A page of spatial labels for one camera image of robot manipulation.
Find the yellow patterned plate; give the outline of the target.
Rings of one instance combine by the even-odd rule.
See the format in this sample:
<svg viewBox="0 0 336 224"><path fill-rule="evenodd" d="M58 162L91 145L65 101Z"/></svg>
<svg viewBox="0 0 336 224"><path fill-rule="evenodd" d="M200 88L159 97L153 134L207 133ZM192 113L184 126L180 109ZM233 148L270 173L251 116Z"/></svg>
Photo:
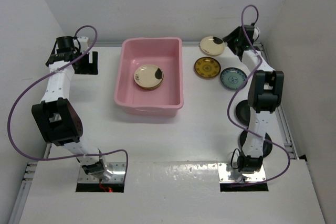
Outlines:
<svg viewBox="0 0 336 224"><path fill-rule="evenodd" d="M194 63L196 75L203 79L213 79L221 72L220 63L212 57L201 57Z"/></svg>

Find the cream plate black spot back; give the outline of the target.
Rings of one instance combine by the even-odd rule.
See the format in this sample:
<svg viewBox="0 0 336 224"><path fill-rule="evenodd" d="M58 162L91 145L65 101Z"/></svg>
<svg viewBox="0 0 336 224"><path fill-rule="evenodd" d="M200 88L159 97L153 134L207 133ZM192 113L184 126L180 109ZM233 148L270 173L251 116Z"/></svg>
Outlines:
<svg viewBox="0 0 336 224"><path fill-rule="evenodd" d="M215 36L208 36L201 40L200 49L207 55L219 56L225 50L225 43Z"/></svg>

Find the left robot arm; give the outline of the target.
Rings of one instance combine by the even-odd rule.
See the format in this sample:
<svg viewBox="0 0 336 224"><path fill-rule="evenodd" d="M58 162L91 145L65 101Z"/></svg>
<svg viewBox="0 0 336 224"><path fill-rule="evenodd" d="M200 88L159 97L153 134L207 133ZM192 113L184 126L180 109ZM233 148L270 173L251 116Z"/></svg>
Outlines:
<svg viewBox="0 0 336 224"><path fill-rule="evenodd" d="M113 176L110 165L83 136L79 115L69 102L70 84L75 74L98 74L98 54L88 53L88 37L63 36L56 39L46 62L52 74L39 104L32 115L46 143L67 149L76 155L86 175L107 182Z"/></svg>

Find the cream plate black spot front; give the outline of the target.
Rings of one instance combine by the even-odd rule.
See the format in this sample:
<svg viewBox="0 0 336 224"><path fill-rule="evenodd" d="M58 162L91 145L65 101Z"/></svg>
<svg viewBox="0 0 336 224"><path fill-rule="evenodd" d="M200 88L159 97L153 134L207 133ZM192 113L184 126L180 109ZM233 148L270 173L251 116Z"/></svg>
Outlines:
<svg viewBox="0 0 336 224"><path fill-rule="evenodd" d="M164 79L164 73L157 65L146 64L137 68L133 78L140 88L152 90L161 85Z"/></svg>

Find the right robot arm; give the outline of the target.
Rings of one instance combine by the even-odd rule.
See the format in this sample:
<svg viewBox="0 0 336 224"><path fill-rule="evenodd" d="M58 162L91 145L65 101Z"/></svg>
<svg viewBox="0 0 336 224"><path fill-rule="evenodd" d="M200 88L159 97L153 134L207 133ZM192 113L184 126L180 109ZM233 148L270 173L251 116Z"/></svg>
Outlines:
<svg viewBox="0 0 336 224"><path fill-rule="evenodd" d="M247 97L250 108L249 126L241 133L243 142L232 169L243 174L252 174L261 170L263 159L272 150L274 143L267 137L269 120L276 108L280 106L284 83L284 73L276 71L253 47L253 42L260 34L255 23L241 25L223 38L229 48L250 71L242 87L251 79Z"/></svg>

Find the cream plate black spot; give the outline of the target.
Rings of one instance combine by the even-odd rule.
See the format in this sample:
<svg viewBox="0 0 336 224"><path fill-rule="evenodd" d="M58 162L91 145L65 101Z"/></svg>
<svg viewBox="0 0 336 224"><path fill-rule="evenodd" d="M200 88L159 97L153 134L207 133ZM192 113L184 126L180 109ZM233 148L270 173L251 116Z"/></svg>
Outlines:
<svg viewBox="0 0 336 224"><path fill-rule="evenodd" d="M157 65L146 64L137 68L133 78L140 88L152 90L161 85L164 79L164 73Z"/></svg>
<svg viewBox="0 0 336 224"><path fill-rule="evenodd" d="M201 40L200 49L207 55L219 56L225 50L225 43L215 36L208 36Z"/></svg>

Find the blue patterned plate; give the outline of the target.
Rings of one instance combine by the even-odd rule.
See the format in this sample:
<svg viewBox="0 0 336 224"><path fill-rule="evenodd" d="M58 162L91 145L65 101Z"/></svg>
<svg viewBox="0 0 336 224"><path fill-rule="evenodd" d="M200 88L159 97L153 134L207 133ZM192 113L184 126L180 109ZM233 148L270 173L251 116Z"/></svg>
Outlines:
<svg viewBox="0 0 336 224"><path fill-rule="evenodd" d="M247 75L241 69L231 67L224 69L220 73L219 79L224 87L230 90L238 90L247 79Z"/></svg>

